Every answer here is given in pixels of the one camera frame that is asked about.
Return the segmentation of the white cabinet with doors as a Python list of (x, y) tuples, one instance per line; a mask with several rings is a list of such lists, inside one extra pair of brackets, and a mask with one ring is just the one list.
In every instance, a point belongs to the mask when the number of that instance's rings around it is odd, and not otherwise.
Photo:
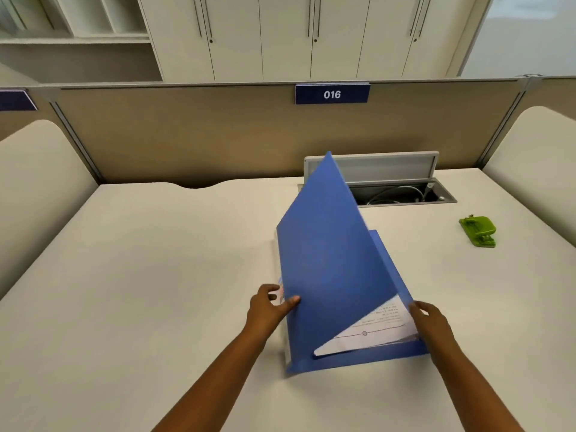
[(306, 36), (308, 0), (140, 0), (162, 80), (256, 83), (457, 77), (492, 0), (430, 0), (407, 36), (414, 0), (321, 0), (320, 35)]

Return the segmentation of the white printed paper sheets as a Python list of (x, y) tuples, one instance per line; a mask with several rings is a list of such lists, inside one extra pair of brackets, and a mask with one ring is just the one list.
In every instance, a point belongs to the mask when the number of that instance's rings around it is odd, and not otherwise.
[(328, 356), (414, 339), (417, 329), (407, 306), (396, 294), (352, 326), (317, 348), (314, 356)]

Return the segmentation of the person's right forearm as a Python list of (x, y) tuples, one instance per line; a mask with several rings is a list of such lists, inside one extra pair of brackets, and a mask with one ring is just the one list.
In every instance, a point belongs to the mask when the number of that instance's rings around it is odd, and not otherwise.
[(457, 344), (430, 351), (465, 432), (525, 432)]

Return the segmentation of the person's left forearm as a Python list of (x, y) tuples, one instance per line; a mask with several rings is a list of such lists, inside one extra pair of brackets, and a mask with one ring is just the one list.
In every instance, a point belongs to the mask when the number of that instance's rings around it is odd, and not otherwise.
[(220, 432), (270, 335), (246, 326), (151, 432)]

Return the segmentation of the beige desk partition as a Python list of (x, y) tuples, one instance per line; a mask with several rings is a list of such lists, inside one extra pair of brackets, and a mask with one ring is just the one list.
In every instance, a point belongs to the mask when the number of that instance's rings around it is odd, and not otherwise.
[(302, 176), (332, 152), (439, 152), (472, 167), (521, 91), (519, 80), (371, 85), (366, 103), (296, 105), (293, 85), (63, 89), (56, 103), (104, 182), (202, 188)]

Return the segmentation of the white open shelf unit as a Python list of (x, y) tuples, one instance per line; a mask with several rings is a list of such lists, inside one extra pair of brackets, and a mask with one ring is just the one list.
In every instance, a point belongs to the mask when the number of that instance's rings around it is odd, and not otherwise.
[(140, 0), (0, 0), (0, 87), (160, 81)]

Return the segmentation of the white rounded side panel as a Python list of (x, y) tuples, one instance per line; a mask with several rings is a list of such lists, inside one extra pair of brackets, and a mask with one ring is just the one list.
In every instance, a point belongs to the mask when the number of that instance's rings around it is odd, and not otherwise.
[(0, 300), (97, 188), (55, 123), (37, 120), (0, 141)]
[(576, 247), (576, 119), (524, 110), (483, 172)]

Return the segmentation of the person's right hand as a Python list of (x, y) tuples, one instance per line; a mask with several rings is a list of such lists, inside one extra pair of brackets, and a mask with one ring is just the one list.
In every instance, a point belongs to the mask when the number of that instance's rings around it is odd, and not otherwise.
[(418, 331), (434, 362), (451, 358), (461, 352), (447, 318), (433, 304), (414, 301), (423, 312), (423, 328)]

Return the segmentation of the blue partition sign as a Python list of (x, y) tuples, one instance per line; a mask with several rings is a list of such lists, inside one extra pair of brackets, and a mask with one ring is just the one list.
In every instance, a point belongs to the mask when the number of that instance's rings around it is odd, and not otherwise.
[(0, 112), (38, 111), (26, 89), (0, 88)]

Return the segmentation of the blue number sign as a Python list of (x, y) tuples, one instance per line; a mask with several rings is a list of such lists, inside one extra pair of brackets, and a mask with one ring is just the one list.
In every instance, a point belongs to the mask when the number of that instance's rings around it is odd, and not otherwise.
[(296, 84), (296, 105), (359, 104), (369, 99), (369, 82), (329, 82)]

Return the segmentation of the blue paper folder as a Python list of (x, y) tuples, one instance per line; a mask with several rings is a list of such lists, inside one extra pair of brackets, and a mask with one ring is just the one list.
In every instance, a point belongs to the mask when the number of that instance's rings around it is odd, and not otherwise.
[(418, 338), (328, 356), (314, 351), (396, 294), (413, 302), (378, 232), (369, 230), (332, 158), (323, 156), (276, 229), (286, 317), (286, 373), (428, 354)]

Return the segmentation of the grey partition post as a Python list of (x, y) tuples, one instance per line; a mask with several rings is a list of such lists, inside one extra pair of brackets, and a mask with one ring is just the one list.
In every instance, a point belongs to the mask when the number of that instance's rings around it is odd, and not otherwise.
[(61, 88), (54, 86), (40, 86), (38, 88), (38, 93), (48, 101), (54, 113), (58, 117), (59, 121), (63, 125), (68, 137), (71, 139), (77, 153), (82, 158), (83, 162), (87, 166), (91, 175), (94, 177), (98, 185), (106, 184), (106, 180), (102, 173), (98, 169), (94, 160), (92, 159), (89, 151), (86, 149), (81, 139), (79, 138), (76, 130), (73, 128), (72, 124), (69, 122), (67, 116), (63, 112), (61, 106), (58, 103), (58, 98), (61, 94)]
[(480, 154), (479, 159), (476, 161), (475, 166), (479, 169), (485, 167), (486, 163), (488, 162), (488, 156), (493, 151), (494, 144), (496, 143), (497, 139), (500, 137), (500, 134), (503, 132), (506, 124), (510, 120), (512, 114), (515, 112), (516, 108), (519, 106), (520, 102), (524, 98), (527, 91), (531, 88), (536, 87), (538, 83), (543, 79), (542, 74), (526, 74), (520, 76), (517, 79), (517, 85), (519, 86), (519, 92), (516, 94), (515, 99), (509, 106), (508, 110), (506, 111), (505, 115), (502, 117), (499, 125), (497, 126), (496, 130), (494, 131), (492, 137), (488, 141), (486, 147), (484, 148), (483, 152)]

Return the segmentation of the green hole punch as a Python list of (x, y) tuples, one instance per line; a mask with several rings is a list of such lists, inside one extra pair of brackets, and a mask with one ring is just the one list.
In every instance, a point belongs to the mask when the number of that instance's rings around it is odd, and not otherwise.
[(458, 222), (474, 246), (479, 248), (494, 248), (496, 246), (493, 235), (497, 228), (488, 217), (469, 215), (459, 219)]

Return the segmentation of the person's left hand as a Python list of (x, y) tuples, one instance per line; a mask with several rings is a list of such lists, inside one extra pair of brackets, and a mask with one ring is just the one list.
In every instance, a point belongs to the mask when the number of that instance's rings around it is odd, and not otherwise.
[(281, 287), (263, 284), (250, 299), (247, 321), (241, 336), (254, 343), (264, 344), (286, 316), (278, 315), (278, 305), (273, 302)]

